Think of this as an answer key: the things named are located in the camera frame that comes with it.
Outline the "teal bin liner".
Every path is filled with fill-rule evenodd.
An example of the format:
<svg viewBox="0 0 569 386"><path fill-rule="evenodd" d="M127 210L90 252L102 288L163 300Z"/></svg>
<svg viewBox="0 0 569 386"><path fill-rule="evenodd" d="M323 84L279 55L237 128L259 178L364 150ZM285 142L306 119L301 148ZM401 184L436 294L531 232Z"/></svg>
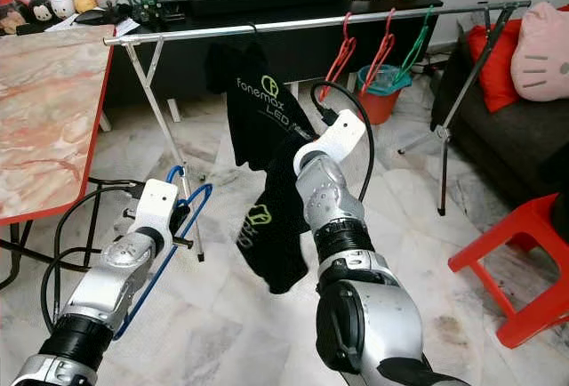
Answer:
<svg viewBox="0 0 569 386"><path fill-rule="evenodd" d="M393 65L382 64L378 66L377 73L371 73L370 66L360 68L357 72L357 85L359 90L365 90L370 96L396 96L406 86L413 82L410 72L403 72Z"/></svg>

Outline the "black desk tray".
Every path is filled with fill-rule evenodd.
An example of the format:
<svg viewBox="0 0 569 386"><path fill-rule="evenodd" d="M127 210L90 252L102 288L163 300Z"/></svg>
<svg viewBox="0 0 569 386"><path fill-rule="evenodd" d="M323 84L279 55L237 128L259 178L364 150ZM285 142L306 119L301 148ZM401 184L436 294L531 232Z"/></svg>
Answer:
<svg viewBox="0 0 569 386"><path fill-rule="evenodd" d="M157 0L159 23L163 27L174 24L186 24L190 16L191 0Z"/></svg>

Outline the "red plastic hanger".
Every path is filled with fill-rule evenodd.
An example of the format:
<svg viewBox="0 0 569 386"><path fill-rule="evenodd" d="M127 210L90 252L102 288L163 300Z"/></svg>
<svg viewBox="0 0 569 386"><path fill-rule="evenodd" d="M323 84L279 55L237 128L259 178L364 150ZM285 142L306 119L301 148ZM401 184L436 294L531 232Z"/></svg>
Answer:
<svg viewBox="0 0 569 386"><path fill-rule="evenodd" d="M349 64L355 48L357 48L357 38L349 35L349 22L352 20L352 12L346 12L344 20L341 23L342 41L333 64L331 64L328 73L325 74L325 81L334 82L341 76L342 70Z"/></svg>
<svg viewBox="0 0 569 386"><path fill-rule="evenodd" d="M367 68L365 73L365 84L362 86L362 90L366 91L373 85L374 78L378 76L379 70L381 70L381 66L383 61L389 56L391 49L394 48L396 36L395 34L391 33L391 21L394 19L394 13L396 12L396 8L391 8L388 12L387 19L385 20L385 28L383 29L383 37L381 38L381 43L378 45L377 52Z"/></svg>

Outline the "red cushion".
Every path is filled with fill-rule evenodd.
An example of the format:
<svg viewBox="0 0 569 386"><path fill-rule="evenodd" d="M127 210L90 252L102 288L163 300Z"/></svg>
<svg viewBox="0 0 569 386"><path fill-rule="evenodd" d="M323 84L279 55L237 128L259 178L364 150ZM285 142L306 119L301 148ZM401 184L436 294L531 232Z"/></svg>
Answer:
<svg viewBox="0 0 569 386"><path fill-rule="evenodd" d="M517 49L521 24L523 21L520 19L509 20L505 24L505 29L501 32L491 56L480 69L479 83L489 113L499 112L521 99L511 73L512 58Z"/></svg>

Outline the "black printed t-shirt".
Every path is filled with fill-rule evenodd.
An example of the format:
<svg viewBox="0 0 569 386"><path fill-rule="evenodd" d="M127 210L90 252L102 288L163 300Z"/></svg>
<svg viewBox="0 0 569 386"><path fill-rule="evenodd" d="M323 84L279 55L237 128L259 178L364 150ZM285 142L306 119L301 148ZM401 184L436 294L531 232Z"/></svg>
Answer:
<svg viewBox="0 0 569 386"><path fill-rule="evenodd" d="M211 44L204 58L207 89L222 93L236 165L265 171L277 146L297 131L302 142L317 133L296 96L277 80L259 44L244 49Z"/></svg>
<svg viewBox="0 0 569 386"><path fill-rule="evenodd" d="M273 295L289 292L308 273L301 233L309 231L292 163L280 162L280 145L267 166L259 199L244 218L236 246L245 263L264 279Z"/></svg>

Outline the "blue plastic hanger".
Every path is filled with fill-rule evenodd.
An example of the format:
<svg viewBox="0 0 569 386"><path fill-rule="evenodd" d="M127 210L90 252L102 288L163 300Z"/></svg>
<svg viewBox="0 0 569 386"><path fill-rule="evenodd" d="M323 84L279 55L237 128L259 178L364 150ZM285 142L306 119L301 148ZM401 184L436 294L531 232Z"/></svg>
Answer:
<svg viewBox="0 0 569 386"><path fill-rule="evenodd" d="M198 220L200 214L202 214L202 211L204 210L204 207L207 205L208 200L210 200L213 190L214 186L210 182L204 182L204 178L202 178L202 183L200 183L199 186L196 187L196 189L192 191L190 195L188 195L188 197L178 199L178 202L179 200L187 200L188 207L190 207L190 214L188 215L186 224L184 224L184 237L176 238L175 236L174 208L171 216L171 221L173 224L173 243L168 245L167 251L165 252L162 261L160 261L160 264L157 265L157 268L153 269L153 271L148 272L145 287L142 288L141 294L138 296L138 298L134 298L132 301L130 311L126 313L122 325L119 326L119 328L116 330L116 334L114 334L114 340L119 340L119 338L121 338L123 334L129 330L132 321L135 317L138 317L138 314L146 304L147 298L151 293L153 293L153 290L159 283L160 278L166 272L168 265L170 265L171 261L173 261L175 253L178 252L180 248L191 249L195 247L196 241L194 239L187 239L187 234L189 231L195 230L196 220Z"/></svg>

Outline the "pink cat face pillow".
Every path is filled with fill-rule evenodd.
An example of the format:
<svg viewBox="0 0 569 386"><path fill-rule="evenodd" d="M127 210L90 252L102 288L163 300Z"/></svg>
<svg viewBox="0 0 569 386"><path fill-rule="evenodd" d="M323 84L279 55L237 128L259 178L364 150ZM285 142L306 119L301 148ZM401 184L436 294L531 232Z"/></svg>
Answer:
<svg viewBox="0 0 569 386"><path fill-rule="evenodd" d="M569 11L541 1L524 13L511 75L521 98L569 99Z"/></svg>

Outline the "black mouse plush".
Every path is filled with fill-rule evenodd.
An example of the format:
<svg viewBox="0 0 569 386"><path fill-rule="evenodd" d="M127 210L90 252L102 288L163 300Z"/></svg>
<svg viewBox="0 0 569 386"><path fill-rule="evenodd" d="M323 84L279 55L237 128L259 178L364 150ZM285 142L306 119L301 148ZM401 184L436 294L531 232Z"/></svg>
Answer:
<svg viewBox="0 0 569 386"><path fill-rule="evenodd" d="M45 25L52 24L57 19L52 10L52 0L29 0L27 5L28 23Z"/></svg>

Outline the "dark brown sofa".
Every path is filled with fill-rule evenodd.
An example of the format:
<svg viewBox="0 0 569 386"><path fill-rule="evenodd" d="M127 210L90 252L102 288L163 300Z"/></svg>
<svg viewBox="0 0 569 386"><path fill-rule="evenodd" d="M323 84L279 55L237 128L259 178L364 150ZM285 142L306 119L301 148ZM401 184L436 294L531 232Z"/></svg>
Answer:
<svg viewBox="0 0 569 386"><path fill-rule="evenodd" d="M538 167L569 141L569 99L515 102L489 113L476 82L450 123L451 143L512 206L557 192Z"/></svg>

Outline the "red plastic stool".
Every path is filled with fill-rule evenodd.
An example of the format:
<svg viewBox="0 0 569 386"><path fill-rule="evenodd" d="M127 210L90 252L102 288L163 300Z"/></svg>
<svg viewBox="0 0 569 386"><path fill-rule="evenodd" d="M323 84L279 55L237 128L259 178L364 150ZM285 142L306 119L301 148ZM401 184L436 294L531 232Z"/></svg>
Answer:
<svg viewBox="0 0 569 386"><path fill-rule="evenodd" d="M569 241L558 235L552 221L556 200L556 194L529 200L448 260L452 272L471 269L500 306L505 320L496 336L501 345L510 349L525 344L552 326L569 322ZM527 305L516 308L499 281L481 263L501 246L521 251L544 249L557 265L557 280Z"/></svg>

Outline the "silver clothes rack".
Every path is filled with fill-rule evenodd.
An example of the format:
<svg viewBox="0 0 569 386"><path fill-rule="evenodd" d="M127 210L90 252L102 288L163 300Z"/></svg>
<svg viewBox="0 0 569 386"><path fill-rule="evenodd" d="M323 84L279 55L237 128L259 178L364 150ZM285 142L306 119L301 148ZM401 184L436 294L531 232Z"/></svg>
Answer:
<svg viewBox="0 0 569 386"><path fill-rule="evenodd" d="M102 43L107 47L123 47L127 52L127 57L133 66L135 76L138 77L142 91L149 102L151 110L155 115L156 121L162 130L165 138L166 147L173 155L176 166L182 169L188 166L187 159L184 157L182 150L176 146L173 134L168 127L165 115L158 104L157 97L153 91L153 76L157 72L160 53L162 53L164 44L171 41L194 40L194 39L212 39L213 37L239 36L239 34L256 34L269 33L277 31L300 31L306 28L324 28L333 27L333 25L348 25L357 23L366 23L367 21L387 21L389 19L426 19L429 15L442 16L448 13L467 13L467 12L483 12L500 11L496 24L503 25L509 20L509 16L517 9L528 8L533 5L532 0L523 1L503 1L503 3L478 3L472 5L463 5L462 7L445 7L442 9L420 8L410 9L410 11L389 11L389 12L371 12L357 13L353 16L333 16L324 19L309 20L290 20L290 21L272 21L272 23L245 24L240 27L219 27L219 28L200 28L200 29L180 29L180 31L166 31L151 34L125 34L125 36L114 36L109 39L103 39ZM137 47L140 44L155 44L150 57L150 64L147 68L142 65Z"/></svg>

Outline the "white round plush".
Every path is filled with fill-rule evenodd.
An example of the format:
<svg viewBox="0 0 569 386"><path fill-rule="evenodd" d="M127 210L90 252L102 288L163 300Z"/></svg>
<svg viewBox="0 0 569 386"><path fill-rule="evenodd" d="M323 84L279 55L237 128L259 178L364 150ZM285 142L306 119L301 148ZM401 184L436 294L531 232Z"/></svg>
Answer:
<svg viewBox="0 0 569 386"><path fill-rule="evenodd" d="M65 20L75 13L74 0L52 0L52 12L57 19Z"/></svg>

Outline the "black TV console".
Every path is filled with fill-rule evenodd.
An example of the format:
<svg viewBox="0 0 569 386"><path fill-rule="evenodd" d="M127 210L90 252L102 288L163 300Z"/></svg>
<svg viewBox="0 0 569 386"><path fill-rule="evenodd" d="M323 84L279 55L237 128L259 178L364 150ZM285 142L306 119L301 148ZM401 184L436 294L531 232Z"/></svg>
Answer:
<svg viewBox="0 0 569 386"><path fill-rule="evenodd" d="M294 5L271 11L223 13L207 16L203 19L190 19L184 23L168 25L170 31L190 31L199 28L240 27L248 23L261 24L273 21L324 19L341 17L346 12L387 13L391 8L399 11L436 7L438 12L443 7L442 0L341 0L337 4ZM386 58L386 64L402 64L414 42L418 39L423 19L393 19L390 31L396 36L393 52ZM370 23L350 24L349 35L357 40L349 65L344 69L357 72L373 61L383 32L385 19ZM153 91L159 102L166 99L186 101L195 96L212 93L207 90L204 78L204 57L212 44L224 44L228 47L244 50L245 46L255 41L268 58L269 69L277 78L285 82L305 81L310 78L325 77L328 69L338 55L342 40L341 22L332 27L284 29L284 31L259 34L239 34L239 36L217 36L211 39L191 39L166 42L158 62L158 70L153 76ZM129 53L122 47L114 47L111 55L105 104L126 106L147 104L145 93L140 85L137 73L132 66Z"/></svg>

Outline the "black wallet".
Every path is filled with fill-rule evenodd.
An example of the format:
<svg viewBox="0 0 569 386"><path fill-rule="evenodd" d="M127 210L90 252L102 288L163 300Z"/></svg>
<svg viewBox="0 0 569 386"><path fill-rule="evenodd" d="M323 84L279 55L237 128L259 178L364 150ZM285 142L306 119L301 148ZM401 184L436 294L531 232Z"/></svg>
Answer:
<svg viewBox="0 0 569 386"><path fill-rule="evenodd" d="M116 16L114 13L102 11L102 9L91 9L90 11L78 13L75 23L88 25L88 27L116 24Z"/></svg>

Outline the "green plastic hanger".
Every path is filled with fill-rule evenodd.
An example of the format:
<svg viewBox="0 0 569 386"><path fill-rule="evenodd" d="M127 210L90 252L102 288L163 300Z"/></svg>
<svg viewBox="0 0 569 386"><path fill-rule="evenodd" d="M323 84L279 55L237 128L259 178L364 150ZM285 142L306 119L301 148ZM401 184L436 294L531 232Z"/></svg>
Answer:
<svg viewBox="0 0 569 386"><path fill-rule="evenodd" d="M395 81L402 80L404 76L410 73L412 68L412 64L415 60L418 60L422 49L424 48L424 42L428 40L428 32L431 30L431 16L432 12L434 12L434 5L430 5L428 7L426 15L423 17L422 27L420 28L420 33L416 37L412 48L407 53L407 56L404 58L402 62L401 68L399 68L398 72L395 76Z"/></svg>

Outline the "black garment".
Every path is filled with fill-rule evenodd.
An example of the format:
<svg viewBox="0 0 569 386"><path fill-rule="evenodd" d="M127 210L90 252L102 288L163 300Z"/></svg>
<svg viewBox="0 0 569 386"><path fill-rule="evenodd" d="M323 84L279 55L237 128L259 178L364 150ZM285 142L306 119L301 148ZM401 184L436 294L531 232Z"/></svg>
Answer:
<svg viewBox="0 0 569 386"><path fill-rule="evenodd" d="M551 224L557 234L569 243L569 141L541 163L538 174L545 182L557 186L551 206Z"/></svg>

